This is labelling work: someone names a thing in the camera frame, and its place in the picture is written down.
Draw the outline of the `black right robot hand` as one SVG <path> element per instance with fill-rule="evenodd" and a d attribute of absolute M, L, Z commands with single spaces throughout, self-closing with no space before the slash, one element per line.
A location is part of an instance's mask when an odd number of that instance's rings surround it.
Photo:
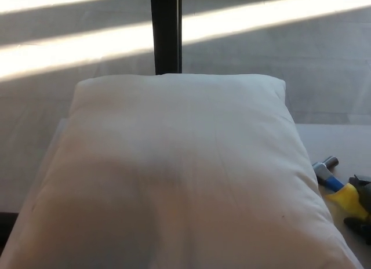
<path fill-rule="evenodd" d="M 352 232 L 362 237 L 370 245 L 370 177 L 349 178 L 348 213 L 343 222 Z"/>

